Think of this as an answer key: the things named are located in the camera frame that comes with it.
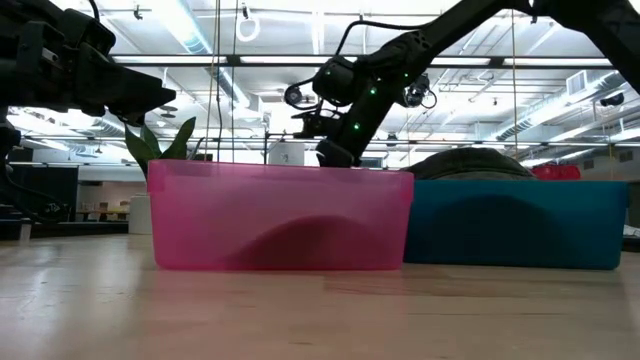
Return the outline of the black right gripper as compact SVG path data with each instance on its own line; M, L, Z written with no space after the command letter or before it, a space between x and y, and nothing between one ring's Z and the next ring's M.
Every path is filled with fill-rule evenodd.
M316 147L321 167L350 168L360 165L360 157L395 102L392 87L368 86L349 111L342 125Z

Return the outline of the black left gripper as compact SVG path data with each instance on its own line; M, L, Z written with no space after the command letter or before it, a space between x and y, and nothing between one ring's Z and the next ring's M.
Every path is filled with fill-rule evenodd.
M50 1L1 0L1 104L98 116L107 109L125 124L144 124L176 98L159 78L79 48L87 25L87 14Z

